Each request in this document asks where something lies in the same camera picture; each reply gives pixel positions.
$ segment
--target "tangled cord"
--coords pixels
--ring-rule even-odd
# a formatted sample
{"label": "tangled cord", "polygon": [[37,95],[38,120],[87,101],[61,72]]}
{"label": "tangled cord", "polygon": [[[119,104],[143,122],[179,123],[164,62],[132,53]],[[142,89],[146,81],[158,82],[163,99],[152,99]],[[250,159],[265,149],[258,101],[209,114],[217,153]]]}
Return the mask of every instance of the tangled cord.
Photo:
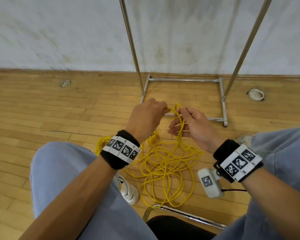
{"label": "tangled cord", "polygon": [[[152,205],[148,204],[144,199],[143,194],[141,193],[142,188],[144,188],[144,192],[155,202],[158,202],[161,207],[165,203],[169,203],[172,207],[180,207],[183,205],[188,198],[193,193],[195,187],[195,180],[191,170],[191,167],[198,161],[200,155],[203,152],[199,152],[196,148],[188,146],[186,143],[182,141],[183,128],[185,126],[185,121],[182,120],[180,114],[177,112],[177,107],[181,108],[180,104],[176,104],[174,109],[168,108],[168,110],[174,112],[179,120],[180,120],[180,131],[177,136],[177,140],[173,142],[161,142],[161,138],[158,135],[159,142],[154,143],[154,140],[150,137],[147,142],[148,144],[145,146],[144,142],[140,146],[142,149],[141,159],[139,161],[134,161],[132,164],[140,164],[140,172],[142,176],[136,176],[131,174],[128,170],[124,169],[126,173],[134,178],[145,178],[144,183],[140,186],[139,194],[142,198],[143,202],[152,207]],[[103,137],[96,144],[96,154],[99,156],[103,147],[111,140],[111,137]],[[169,152],[167,149],[162,147],[164,144],[176,144],[175,147]],[[150,147],[149,151],[144,155],[144,148]],[[182,151],[181,156],[175,155],[177,149]],[[183,177],[181,172],[184,170],[189,170],[192,178],[192,188],[189,194],[184,198],[184,200],[180,204],[174,204],[174,201],[180,194],[183,192]],[[174,175],[176,178],[179,178],[180,184],[175,193],[171,193],[171,176]],[[165,199],[159,200],[155,196],[154,190],[154,181],[162,180],[163,192],[165,195]],[[146,185],[151,183],[152,185],[152,194],[150,194],[147,190]]]}

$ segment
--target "shoe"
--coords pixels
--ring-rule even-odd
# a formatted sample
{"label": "shoe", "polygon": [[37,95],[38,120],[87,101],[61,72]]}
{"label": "shoe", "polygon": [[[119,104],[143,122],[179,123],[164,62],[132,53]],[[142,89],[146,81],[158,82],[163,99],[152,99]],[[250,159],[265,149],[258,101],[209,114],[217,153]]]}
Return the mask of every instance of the shoe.
{"label": "shoe", "polygon": [[130,185],[129,182],[119,175],[119,190],[123,198],[131,205],[135,204],[139,199],[139,191],[135,186]]}
{"label": "shoe", "polygon": [[250,134],[243,135],[242,137],[236,139],[236,142],[239,144],[244,144],[247,147],[250,147],[252,142],[252,135]]}

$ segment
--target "baseboard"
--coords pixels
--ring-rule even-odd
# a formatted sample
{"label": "baseboard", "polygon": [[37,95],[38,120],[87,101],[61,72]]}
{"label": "baseboard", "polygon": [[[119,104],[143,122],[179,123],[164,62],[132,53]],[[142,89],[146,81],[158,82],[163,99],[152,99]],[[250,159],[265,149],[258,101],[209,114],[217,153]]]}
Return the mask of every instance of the baseboard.
{"label": "baseboard", "polygon": [[[0,72],[20,72],[20,73],[46,73],[46,74],[96,74],[111,76],[136,76],[136,72],[109,72],[109,71],[74,71],[74,70],[31,70],[31,69],[0,69]],[[152,77],[185,77],[185,78],[206,78],[215,79],[222,77],[229,79],[231,74],[181,74],[181,73],[162,73],[162,72],[141,72],[142,76],[151,74]],[[300,75],[264,75],[264,74],[240,74],[237,79],[246,80],[289,80],[300,81]]]}

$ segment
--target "floor board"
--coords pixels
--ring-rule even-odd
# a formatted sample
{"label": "floor board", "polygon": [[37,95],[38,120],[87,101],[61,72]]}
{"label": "floor board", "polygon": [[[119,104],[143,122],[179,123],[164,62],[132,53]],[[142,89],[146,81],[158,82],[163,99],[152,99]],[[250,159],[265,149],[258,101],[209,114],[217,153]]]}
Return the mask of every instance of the floor board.
{"label": "floor board", "polygon": [[[72,81],[71,85],[60,87],[66,79]],[[264,101],[248,98],[246,93],[252,88],[265,92]],[[169,106],[175,103],[192,106],[207,116],[221,117],[219,96],[219,87],[213,83],[151,82],[146,99],[165,100]],[[29,173],[31,159],[41,146],[50,141],[65,141],[94,151],[98,139],[124,128],[139,101],[140,89],[135,76],[0,72],[0,239],[18,239],[33,221]],[[213,122],[226,138],[298,127],[300,81],[238,80],[226,106],[229,126],[224,128],[222,123]],[[175,139],[166,132],[171,119],[163,118],[158,127],[164,141]],[[195,146],[191,139],[185,141]],[[212,155],[205,153],[193,166],[194,192],[180,209],[230,224],[247,211],[250,196],[231,191],[223,199],[209,199],[196,172],[212,167],[213,163]],[[138,166],[128,168],[130,173],[140,174]],[[123,170],[120,173],[136,187],[143,181]],[[181,202],[192,187],[190,173],[184,171],[183,177],[184,192],[176,202]],[[178,188],[178,183],[173,177],[172,191]],[[243,188],[226,180],[220,183],[224,188]],[[158,198],[164,197],[160,182],[155,182],[154,190]],[[144,191],[142,194],[149,204],[155,204]],[[147,206],[139,200],[133,208],[142,216]],[[155,210],[150,217],[159,214],[167,213]]]}

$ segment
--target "black cable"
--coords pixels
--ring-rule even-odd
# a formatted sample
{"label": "black cable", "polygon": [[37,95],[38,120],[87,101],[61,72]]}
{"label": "black cable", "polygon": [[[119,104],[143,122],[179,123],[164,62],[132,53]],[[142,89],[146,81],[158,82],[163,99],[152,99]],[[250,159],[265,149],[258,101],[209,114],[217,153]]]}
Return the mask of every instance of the black cable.
{"label": "black cable", "polygon": [[246,191],[246,190],[245,189],[222,189],[221,191],[225,192],[225,191]]}

